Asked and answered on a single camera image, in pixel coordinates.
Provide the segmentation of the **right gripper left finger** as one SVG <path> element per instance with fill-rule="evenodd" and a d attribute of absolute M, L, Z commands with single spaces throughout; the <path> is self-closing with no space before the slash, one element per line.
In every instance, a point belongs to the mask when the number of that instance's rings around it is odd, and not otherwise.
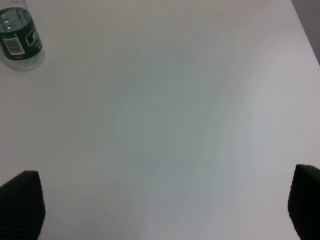
<path fill-rule="evenodd" d="M 46 216 L 39 172 L 25 170 L 0 186 L 0 238 L 37 240 Z"/>

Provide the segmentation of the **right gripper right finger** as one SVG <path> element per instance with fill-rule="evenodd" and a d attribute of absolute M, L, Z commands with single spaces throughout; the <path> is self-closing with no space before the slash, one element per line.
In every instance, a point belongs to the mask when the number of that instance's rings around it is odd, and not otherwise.
<path fill-rule="evenodd" d="M 320 170 L 312 165 L 295 167 L 287 210 L 301 240 L 320 239 Z"/>

